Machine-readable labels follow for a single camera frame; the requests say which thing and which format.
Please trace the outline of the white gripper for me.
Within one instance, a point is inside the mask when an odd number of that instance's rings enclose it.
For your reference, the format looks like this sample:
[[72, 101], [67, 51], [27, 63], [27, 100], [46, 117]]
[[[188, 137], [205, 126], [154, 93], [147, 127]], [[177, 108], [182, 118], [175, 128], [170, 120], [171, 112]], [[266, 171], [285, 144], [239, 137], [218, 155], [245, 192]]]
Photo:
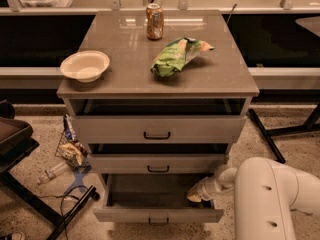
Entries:
[[192, 186], [187, 194], [191, 202], [200, 203], [202, 200], [209, 201], [221, 190], [214, 176], [206, 177]]

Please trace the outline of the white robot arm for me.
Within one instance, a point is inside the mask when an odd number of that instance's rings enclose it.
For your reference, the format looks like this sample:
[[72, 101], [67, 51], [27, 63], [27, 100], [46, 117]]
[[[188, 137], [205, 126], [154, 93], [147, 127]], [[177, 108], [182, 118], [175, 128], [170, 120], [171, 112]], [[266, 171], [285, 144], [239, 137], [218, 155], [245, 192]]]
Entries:
[[187, 193], [192, 202], [234, 196], [236, 240], [296, 240], [293, 210], [320, 214], [320, 178], [263, 157], [222, 165]]

